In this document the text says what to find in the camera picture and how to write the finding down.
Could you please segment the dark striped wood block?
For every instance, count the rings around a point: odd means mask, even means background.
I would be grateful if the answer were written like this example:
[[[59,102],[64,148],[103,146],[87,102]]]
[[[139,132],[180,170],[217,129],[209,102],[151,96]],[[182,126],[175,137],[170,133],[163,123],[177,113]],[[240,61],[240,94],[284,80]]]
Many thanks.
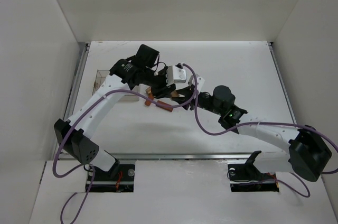
[[[149,88],[147,88],[147,89],[145,90],[145,92],[146,92],[148,95],[150,95],[150,94],[152,93],[152,90],[151,90],[151,88],[149,87]]]

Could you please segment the light wood rectangular block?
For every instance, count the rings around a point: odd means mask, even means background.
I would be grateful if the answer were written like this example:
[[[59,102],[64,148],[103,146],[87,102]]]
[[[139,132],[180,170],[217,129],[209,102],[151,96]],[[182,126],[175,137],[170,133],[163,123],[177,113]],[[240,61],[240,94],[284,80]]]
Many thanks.
[[[171,92],[171,97],[170,97],[170,99],[171,100],[174,100],[175,98],[178,98],[180,95],[177,93],[177,91],[175,90],[175,91],[173,91],[173,92]]]

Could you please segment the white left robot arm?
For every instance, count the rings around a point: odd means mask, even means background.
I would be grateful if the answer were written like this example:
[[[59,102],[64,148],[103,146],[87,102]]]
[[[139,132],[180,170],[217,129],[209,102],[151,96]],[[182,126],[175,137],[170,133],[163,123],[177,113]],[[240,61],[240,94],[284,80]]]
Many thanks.
[[[135,55],[118,60],[109,70],[104,82],[87,103],[68,119],[58,119],[54,131],[59,144],[53,161],[53,174],[57,172],[57,161],[62,151],[75,158],[80,165],[88,165],[113,178],[119,169],[119,161],[91,140],[96,129],[116,103],[140,84],[154,90],[171,92],[174,85],[168,84],[167,69],[156,72],[159,51],[142,44]]]

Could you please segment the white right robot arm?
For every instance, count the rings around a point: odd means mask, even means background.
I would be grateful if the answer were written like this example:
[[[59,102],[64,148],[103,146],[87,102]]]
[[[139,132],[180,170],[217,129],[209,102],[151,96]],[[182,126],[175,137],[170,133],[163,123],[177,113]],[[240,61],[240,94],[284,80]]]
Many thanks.
[[[235,104],[235,96],[223,85],[214,88],[213,93],[194,93],[195,87],[177,90],[172,100],[182,104],[184,109],[198,108],[219,115],[219,124],[229,132],[250,136],[279,148],[278,152],[254,151],[242,164],[230,164],[235,180],[262,180],[270,172],[291,172],[301,178],[315,182],[323,173],[332,157],[324,137],[311,126],[288,123],[266,122],[254,117]]]

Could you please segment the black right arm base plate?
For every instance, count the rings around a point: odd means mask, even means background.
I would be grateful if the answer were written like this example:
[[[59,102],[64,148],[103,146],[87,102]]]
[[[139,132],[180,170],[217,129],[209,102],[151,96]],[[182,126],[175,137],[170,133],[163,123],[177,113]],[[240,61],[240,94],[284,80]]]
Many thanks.
[[[231,192],[279,192],[276,176],[260,173],[252,164],[228,164]]]

